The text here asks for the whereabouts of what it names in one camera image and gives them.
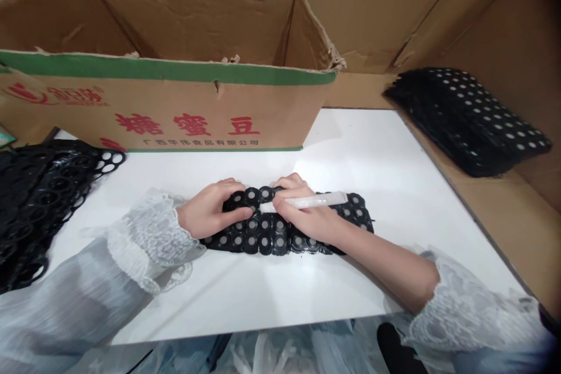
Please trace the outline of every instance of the green stripe on box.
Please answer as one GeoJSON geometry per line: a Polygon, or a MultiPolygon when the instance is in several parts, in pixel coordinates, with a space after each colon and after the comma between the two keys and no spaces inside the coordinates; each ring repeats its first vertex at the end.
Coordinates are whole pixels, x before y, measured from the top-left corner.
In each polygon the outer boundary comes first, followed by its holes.
{"type": "MultiPolygon", "coordinates": [[[[337,73],[236,63],[194,63],[91,54],[17,53],[0,50],[0,64],[28,75],[104,79],[301,86],[332,83],[337,73]]],[[[10,73],[0,66],[0,72],[10,73]]]]}
{"type": "Polygon", "coordinates": [[[295,146],[270,149],[127,149],[127,152],[294,152],[303,148],[303,146],[295,146]]]}

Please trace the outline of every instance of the hand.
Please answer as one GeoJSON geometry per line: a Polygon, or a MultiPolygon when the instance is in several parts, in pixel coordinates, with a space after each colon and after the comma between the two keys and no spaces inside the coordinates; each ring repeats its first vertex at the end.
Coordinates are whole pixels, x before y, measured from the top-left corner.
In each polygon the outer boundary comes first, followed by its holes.
{"type": "Polygon", "coordinates": [[[239,207],[232,212],[222,213],[222,205],[236,191],[244,191],[245,186],[233,178],[203,188],[192,200],[177,209],[179,225],[193,238],[202,240],[227,226],[249,219],[253,211],[249,207],[239,207]]]}
{"type": "Polygon", "coordinates": [[[285,199],[309,197],[316,194],[297,173],[279,178],[273,187],[279,186],[285,188],[285,190],[276,192],[273,200],[273,206],[279,215],[287,222],[292,222],[308,237],[336,245],[337,238],[345,229],[348,229],[347,225],[350,223],[327,206],[298,210],[288,204],[285,199]]]}

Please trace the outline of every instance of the lace cuff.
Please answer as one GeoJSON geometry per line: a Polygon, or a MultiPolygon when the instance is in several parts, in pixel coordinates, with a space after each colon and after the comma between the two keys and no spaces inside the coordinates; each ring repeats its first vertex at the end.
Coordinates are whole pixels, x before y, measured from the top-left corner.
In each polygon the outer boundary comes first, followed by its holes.
{"type": "Polygon", "coordinates": [[[175,208],[180,204],[151,189],[119,221],[93,230],[95,236],[107,238],[108,250],[119,268],[153,295],[186,281],[191,261],[205,252],[205,247],[179,225],[175,208]],[[171,268],[171,278],[162,289],[155,279],[171,268]]]}
{"type": "Polygon", "coordinates": [[[549,332],[539,318],[535,298],[511,291],[493,293],[474,274],[450,257],[427,251],[441,281],[434,297],[415,317],[404,344],[420,344],[435,351],[511,350],[546,340],[549,332]]]}

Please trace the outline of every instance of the left hand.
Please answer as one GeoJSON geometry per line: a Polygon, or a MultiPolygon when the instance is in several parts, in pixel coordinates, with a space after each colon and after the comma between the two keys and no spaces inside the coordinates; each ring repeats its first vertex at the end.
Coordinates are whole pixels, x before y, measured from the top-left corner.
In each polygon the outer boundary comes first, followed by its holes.
{"type": "Polygon", "coordinates": [[[224,228],[244,219],[249,219],[253,211],[249,207],[239,207],[232,212],[222,213],[222,205],[236,191],[244,191],[245,186],[233,178],[210,184],[192,200],[177,209],[179,225],[189,231],[193,238],[202,240],[224,228]]]}

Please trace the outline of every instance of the person's arm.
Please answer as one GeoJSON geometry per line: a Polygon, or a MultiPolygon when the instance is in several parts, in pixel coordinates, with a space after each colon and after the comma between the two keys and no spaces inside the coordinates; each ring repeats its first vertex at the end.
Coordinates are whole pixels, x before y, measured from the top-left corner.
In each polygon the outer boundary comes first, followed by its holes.
{"type": "Polygon", "coordinates": [[[223,180],[181,207],[152,191],[41,282],[0,295],[1,371],[59,373],[75,365],[160,292],[155,280],[164,271],[174,271],[166,288],[188,278],[191,260],[204,251],[198,239],[251,216],[249,208],[221,212],[244,189],[223,180]]]}
{"type": "Polygon", "coordinates": [[[313,196],[298,174],[281,178],[273,205],[287,221],[309,237],[329,243],[371,271],[412,313],[429,302],[440,281],[435,264],[409,250],[372,235],[336,215],[329,208],[297,210],[284,199],[313,196]]]}
{"type": "Polygon", "coordinates": [[[297,210],[284,199],[311,196],[298,174],[275,186],[277,212],[311,238],[333,244],[380,279],[416,317],[403,331],[404,344],[431,351],[512,351],[542,347],[552,335],[540,322],[538,301],[490,291],[455,260],[433,251],[413,254],[354,227],[329,208],[297,210]]]}

